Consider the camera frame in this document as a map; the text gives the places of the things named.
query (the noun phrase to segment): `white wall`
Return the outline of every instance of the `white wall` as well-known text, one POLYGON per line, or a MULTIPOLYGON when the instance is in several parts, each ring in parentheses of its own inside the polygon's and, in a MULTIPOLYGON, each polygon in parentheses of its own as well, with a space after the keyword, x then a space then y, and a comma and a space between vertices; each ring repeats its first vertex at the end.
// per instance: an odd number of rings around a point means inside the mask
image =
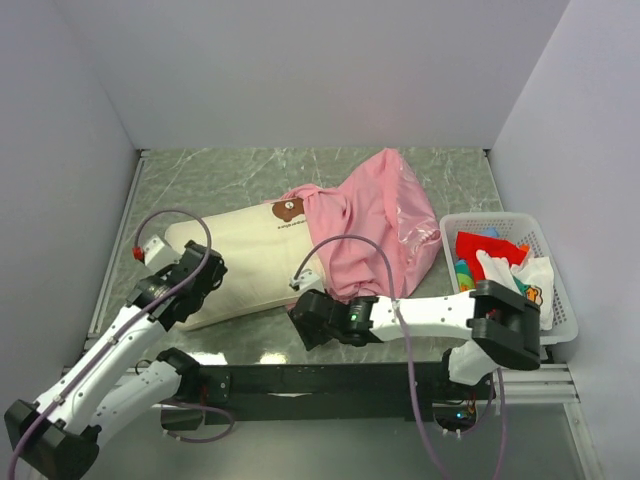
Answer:
POLYGON ((568 0, 55 0, 139 148, 491 147, 568 0))
POLYGON ((492 151, 541 222, 580 322, 570 362, 607 478, 640 457, 640 3, 572 0, 492 151))
POLYGON ((2 2, 0 65, 4 412, 33 400, 80 353, 135 151, 51 0, 2 2))

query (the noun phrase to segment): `black metal bar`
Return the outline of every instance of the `black metal bar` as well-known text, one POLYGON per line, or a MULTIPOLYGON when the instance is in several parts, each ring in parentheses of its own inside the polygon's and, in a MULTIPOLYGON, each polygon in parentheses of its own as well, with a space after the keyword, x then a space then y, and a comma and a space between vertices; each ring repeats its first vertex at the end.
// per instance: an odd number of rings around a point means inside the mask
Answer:
MULTIPOLYGON (((488 376, 467 387, 448 381, 443 363, 420 362, 415 367, 425 420, 432 418, 433 403, 464 400, 472 393, 478 400, 489 398, 488 376)), ((404 363, 203 366, 200 373, 209 385, 212 379, 230 377, 226 401, 218 396, 207 403, 231 411, 238 420, 413 419, 404 363)), ((190 401, 199 400, 194 392, 190 401)), ((206 423, 222 422, 207 415, 206 423)))

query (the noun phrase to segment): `cushion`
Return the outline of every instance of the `cushion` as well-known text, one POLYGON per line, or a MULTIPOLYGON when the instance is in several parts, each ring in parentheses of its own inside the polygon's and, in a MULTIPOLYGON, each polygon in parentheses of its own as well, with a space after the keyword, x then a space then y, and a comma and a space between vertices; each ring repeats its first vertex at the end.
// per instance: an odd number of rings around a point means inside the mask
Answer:
MULTIPOLYGON (((204 221, 211 230, 212 248, 222 255, 228 272, 202 308, 176 328, 193 330, 295 303, 299 294, 289 287, 289 280, 313 248, 301 199, 256 205, 204 221)), ((171 225, 165 239, 178 253, 184 252, 189 240, 206 244, 204 231, 195 220, 171 225)), ((307 268, 326 284, 316 255, 307 268)))

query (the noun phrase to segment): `pink shirt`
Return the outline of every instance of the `pink shirt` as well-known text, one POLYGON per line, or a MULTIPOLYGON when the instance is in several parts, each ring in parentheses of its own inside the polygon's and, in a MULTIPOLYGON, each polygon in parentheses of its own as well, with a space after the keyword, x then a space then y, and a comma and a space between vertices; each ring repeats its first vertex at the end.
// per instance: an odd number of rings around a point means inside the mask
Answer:
MULTIPOLYGON (((304 201, 314 245, 333 235, 367 237, 389 257, 396 296, 406 297, 425 276, 442 245, 429 199, 397 150, 385 149, 356 168, 342 185, 295 188, 282 198, 304 201)), ((336 299, 389 295, 380 255, 358 240, 337 240, 318 251, 336 299)))

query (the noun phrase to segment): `white plastic basket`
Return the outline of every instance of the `white plastic basket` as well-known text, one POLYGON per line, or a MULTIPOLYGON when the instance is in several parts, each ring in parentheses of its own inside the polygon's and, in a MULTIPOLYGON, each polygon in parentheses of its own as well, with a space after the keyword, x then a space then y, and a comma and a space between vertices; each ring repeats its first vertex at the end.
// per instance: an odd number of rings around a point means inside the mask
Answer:
POLYGON ((542 345, 555 345, 556 343, 569 342, 578 335, 578 322, 571 308, 567 292, 560 278, 560 273, 553 260, 542 229, 538 222, 524 213, 507 212, 473 212, 445 215, 440 220, 444 253, 447 257, 449 275, 453 289, 460 291, 458 280, 453 268, 459 260, 456 255, 456 239, 458 232, 482 233, 489 227, 494 227, 500 234, 500 238, 509 240, 515 245, 527 244, 531 247, 536 257, 549 257, 554 273, 553 294, 553 328, 540 332, 542 345))

